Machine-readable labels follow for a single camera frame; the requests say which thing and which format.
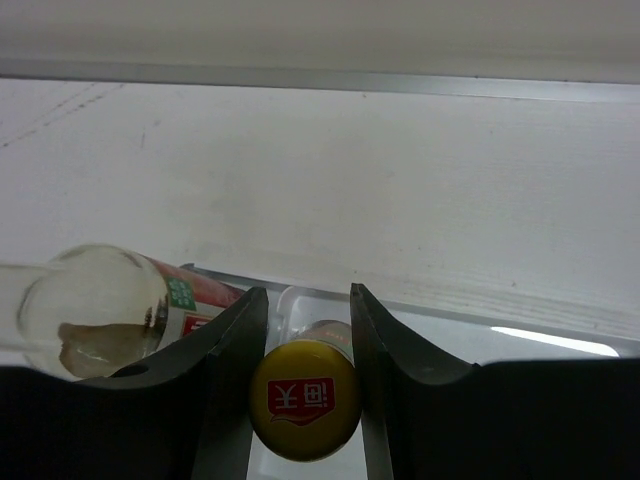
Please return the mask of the dark soy sauce bottle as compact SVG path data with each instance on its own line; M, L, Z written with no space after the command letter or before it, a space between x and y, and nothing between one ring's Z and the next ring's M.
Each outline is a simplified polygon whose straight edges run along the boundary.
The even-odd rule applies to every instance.
M1 266L1 360L107 377L218 317L243 290L109 245Z

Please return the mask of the red chili sauce bottle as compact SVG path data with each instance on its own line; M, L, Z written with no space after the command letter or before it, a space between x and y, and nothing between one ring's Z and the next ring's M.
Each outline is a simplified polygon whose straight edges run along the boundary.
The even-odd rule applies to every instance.
M273 349L249 387L254 432L290 461L318 461L340 450L361 412L352 329L338 320L317 321Z

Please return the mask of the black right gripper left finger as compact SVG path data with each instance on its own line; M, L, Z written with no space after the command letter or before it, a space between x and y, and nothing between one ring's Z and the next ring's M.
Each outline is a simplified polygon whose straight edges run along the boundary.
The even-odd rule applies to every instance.
M1 371L5 479L243 479L251 377L269 301L248 290L216 319L106 378Z

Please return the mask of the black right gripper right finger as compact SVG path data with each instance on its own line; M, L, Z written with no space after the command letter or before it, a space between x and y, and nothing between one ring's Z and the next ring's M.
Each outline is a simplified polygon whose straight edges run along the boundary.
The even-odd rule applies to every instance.
M481 366L350 291L371 479L635 479L639 362Z

